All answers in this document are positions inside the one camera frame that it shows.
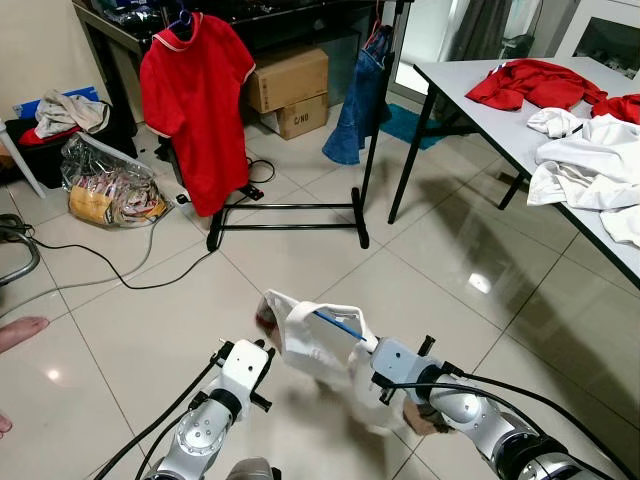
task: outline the teal mat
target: teal mat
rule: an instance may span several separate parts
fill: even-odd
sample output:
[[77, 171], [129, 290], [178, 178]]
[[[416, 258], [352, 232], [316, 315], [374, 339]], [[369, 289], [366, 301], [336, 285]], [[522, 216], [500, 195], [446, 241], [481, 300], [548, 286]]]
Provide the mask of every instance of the teal mat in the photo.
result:
[[[391, 111], [391, 119], [380, 125], [380, 130], [407, 143], [411, 143], [420, 115], [393, 103], [389, 105], [389, 110]], [[439, 126], [440, 123], [434, 120], [429, 120], [427, 123], [427, 127], [429, 128]], [[426, 150], [443, 138], [444, 137], [424, 137], [420, 141], [420, 149]]]

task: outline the red clothing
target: red clothing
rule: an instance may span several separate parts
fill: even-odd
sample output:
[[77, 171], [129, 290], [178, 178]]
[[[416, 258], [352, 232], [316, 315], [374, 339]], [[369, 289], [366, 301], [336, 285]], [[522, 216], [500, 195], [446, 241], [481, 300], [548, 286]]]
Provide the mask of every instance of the red clothing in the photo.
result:
[[591, 109], [591, 116], [610, 113], [618, 120], [640, 125], [640, 94], [613, 97], [597, 103]]
[[55, 135], [50, 135], [48, 137], [40, 138], [39, 136], [36, 135], [36, 129], [30, 128], [29, 130], [27, 130], [22, 134], [22, 136], [20, 137], [20, 140], [18, 140], [18, 143], [25, 147], [32, 147], [34, 145], [44, 145], [46, 143], [53, 142], [54, 140], [70, 137], [74, 133], [81, 132], [81, 131], [82, 131], [82, 128], [76, 125], [75, 127], [71, 127], [69, 130], [66, 130], [64, 132], [60, 132], [60, 133], [56, 133]]
[[140, 84], [147, 125], [171, 137], [193, 206], [207, 216], [249, 183], [238, 99], [255, 63], [222, 20], [195, 13], [191, 25], [189, 41], [170, 29], [154, 35]]
[[524, 59], [492, 71], [466, 96], [499, 110], [518, 110], [523, 99], [540, 108], [569, 110], [582, 99], [592, 105], [605, 100], [607, 92], [568, 68]]

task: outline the blue cloth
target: blue cloth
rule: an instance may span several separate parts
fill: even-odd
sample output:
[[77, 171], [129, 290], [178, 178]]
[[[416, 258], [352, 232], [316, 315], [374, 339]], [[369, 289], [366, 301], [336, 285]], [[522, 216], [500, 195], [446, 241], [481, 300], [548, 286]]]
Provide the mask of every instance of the blue cloth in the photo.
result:
[[[336, 163], [360, 163], [358, 151], [364, 148], [365, 137], [373, 133], [373, 113], [384, 78], [383, 61], [389, 52], [391, 39], [391, 29], [382, 27], [358, 55], [338, 125], [322, 147], [322, 152]], [[386, 117], [389, 117], [386, 105], [385, 110]]]
[[[411, 143], [416, 133], [420, 115], [395, 104], [389, 105], [389, 110], [391, 111], [391, 119], [380, 125], [380, 130], [388, 133], [392, 137]], [[435, 120], [429, 120], [427, 122], [427, 128], [439, 126], [440, 122], [436, 122]], [[444, 137], [423, 137], [420, 141], [420, 149], [425, 150], [432, 147], [443, 138]]]

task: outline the tile floor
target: tile floor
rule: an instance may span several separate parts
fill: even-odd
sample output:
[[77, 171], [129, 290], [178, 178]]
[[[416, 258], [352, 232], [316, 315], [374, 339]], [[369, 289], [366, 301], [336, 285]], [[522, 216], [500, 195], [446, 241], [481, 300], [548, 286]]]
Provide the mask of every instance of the tile floor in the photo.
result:
[[[265, 201], [346, 201], [362, 167], [339, 167], [320, 153], [337, 117], [332, 109], [327, 127], [289, 142], [247, 127], [248, 155], [277, 168], [264, 185]], [[180, 192], [169, 165], [152, 158], [154, 137], [142, 128], [136, 140], [161, 187], [170, 196]], [[431, 334], [435, 355], [554, 399], [637, 472], [638, 290], [553, 208], [529, 208], [519, 192], [498, 211], [507, 185], [496, 178], [510, 167], [479, 137], [451, 137], [421, 151], [398, 221], [388, 225], [407, 151], [381, 135], [367, 199], [368, 250], [351, 232], [228, 232], [220, 252], [170, 287], [131, 291], [112, 281], [53, 291], [0, 317], [0, 325], [25, 314], [54, 320], [0, 356], [0, 409], [15, 423], [0, 440], [0, 478], [91, 478], [190, 382], [218, 338], [259, 335], [252, 318], [266, 288], [358, 305], [378, 335], [414, 347]], [[137, 263], [148, 229], [101, 230], [71, 217], [65, 202], [59, 190], [40, 201], [24, 182], [0, 187], [0, 211], [20, 213], [43, 241], [90, 245], [122, 271]], [[286, 220], [340, 214], [295, 213]], [[230, 221], [281, 217], [236, 213]], [[207, 228], [208, 219], [190, 206], [176, 208], [158, 226], [151, 257], [131, 282], [179, 275], [204, 253]], [[18, 265], [24, 254], [2, 245], [2, 268]], [[82, 251], [45, 251], [33, 273], [0, 289], [0, 315], [38, 292], [110, 276]], [[234, 427], [207, 478], [224, 478], [251, 455], [269, 458], [285, 478], [306, 480], [494, 478], [464, 437], [422, 439], [408, 429], [373, 435], [280, 360], [262, 390], [273, 409], [254, 410]], [[621, 478], [568, 422], [502, 393], [573, 453]], [[134, 449], [110, 478], [133, 478], [149, 446]]]

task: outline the white cloth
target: white cloth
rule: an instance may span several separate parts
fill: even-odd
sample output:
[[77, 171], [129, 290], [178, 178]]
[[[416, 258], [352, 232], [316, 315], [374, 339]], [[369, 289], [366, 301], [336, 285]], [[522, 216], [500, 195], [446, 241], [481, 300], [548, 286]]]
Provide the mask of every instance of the white cloth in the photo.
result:
[[[404, 424], [404, 392], [396, 392], [389, 406], [380, 402], [381, 389], [371, 382], [371, 352], [378, 340], [356, 307], [298, 302], [274, 290], [264, 293], [258, 315], [267, 307], [275, 315], [284, 362], [339, 393], [356, 420], [388, 431]], [[329, 314], [364, 337], [358, 340], [313, 312]], [[374, 431], [383, 433], [380, 428]]]
[[531, 115], [527, 126], [550, 138], [564, 138], [582, 125], [583, 121], [562, 108], [548, 107]]
[[66, 132], [76, 125], [85, 132], [96, 133], [109, 123], [109, 107], [82, 95], [67, 97], [57, 90], [49, 90], [38, 104], [36, 120], [35, 133], [39, 138]]
[[601, 214], [612, 238], [640, 246], [640, 126], [612, 115], [588, 120], [580, 132], [542, 145], [528, 205], [567, 202]]

